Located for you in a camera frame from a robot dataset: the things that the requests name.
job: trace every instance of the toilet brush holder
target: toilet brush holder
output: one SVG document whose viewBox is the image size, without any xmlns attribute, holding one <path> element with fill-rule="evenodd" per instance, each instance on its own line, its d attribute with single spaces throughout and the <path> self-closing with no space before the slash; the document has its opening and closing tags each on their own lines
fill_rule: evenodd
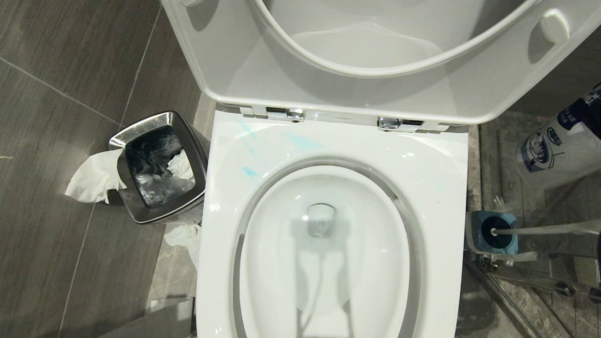
<svg viewBox="0 0 601 338">
<path fill-rule="evenodd" d="M 492 211 L 468 212 L 465 224 L 466 250 L 475 253 L 515 255 L 517 235 L 493 235 L 491 229 L 513 229 L 517 219 L 512 214 Z"/>
</svg>

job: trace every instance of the white toilet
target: white toilet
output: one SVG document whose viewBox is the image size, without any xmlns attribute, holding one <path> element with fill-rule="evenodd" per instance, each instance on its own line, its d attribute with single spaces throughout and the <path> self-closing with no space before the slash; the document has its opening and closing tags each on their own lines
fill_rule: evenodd
<svg viewBox="0 0 601 338">
<path fill-rule="evenodd" d="M 163 0 L 215 113 L 200 337 L 453 337 L 468 137 L 598 0 Z"/>
</svg>

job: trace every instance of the crumpled tissue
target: crumpled tissue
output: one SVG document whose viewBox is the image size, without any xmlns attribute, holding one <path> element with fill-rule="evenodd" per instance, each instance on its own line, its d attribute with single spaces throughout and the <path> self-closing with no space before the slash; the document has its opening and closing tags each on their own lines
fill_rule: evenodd
<svg viewBox="0 0 601 338">
<path fill-rule="evenodd" d="M 122 152 L 123 149 L 117 149 L 90 156 L 71 178 L 65 195 L 80 202 L 108 204 L 107 190 L 127 188 L 117 172 Z"/>
<path fill-rule="evenodd" d="M 198 271 L 198 252 L 200 251 L 200 231 L 198 224 L 184 224 L 173 229 L 165 235 L 165 242 L 170 246 L 181 245 L 188 249 L 194 268 Z"/>
<path fill-rule="evenodd" d="M 194 182 L 194 173 L 192 172 L 192 167 L 190 166 L 190 161 L 188 161 L 186 151 L 183 149 L 178 155 L 175 155 L 171 161 L 169 161 L 169 163 L 167 163 L 167 169 L 175 177 Z"/>
</svg>

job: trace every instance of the toilet bowl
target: toilet bowl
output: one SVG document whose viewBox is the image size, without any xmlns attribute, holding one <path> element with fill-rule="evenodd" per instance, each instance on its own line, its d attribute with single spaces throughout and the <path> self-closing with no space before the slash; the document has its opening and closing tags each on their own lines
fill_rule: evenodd
<svg viewBox="0 0 601 338">
<path fill-rule="evenodd" d="M 601 24 L 597 0 L 162 0 L 215 112 L 201 337 L 453 337 L 466 124 Z"/>
</svg>

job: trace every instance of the stainless steel trash can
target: stainless steel trash can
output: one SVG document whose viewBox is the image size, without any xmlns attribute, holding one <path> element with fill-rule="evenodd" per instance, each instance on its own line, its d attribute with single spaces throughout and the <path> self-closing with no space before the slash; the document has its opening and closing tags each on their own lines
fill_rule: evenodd
<svg viewBox="0 0 601 338">
<path fill-rule="evenodd" d="M 109 140 L 110 150 L 124 150 L 117 170 L 127 188 L 119 194 L 136 223 L 201 221 L 209 145 L 174 111 L 138 121 Z M 191 179 L 167 169 L 182 150 L 192 169 Z"/>
</svg>

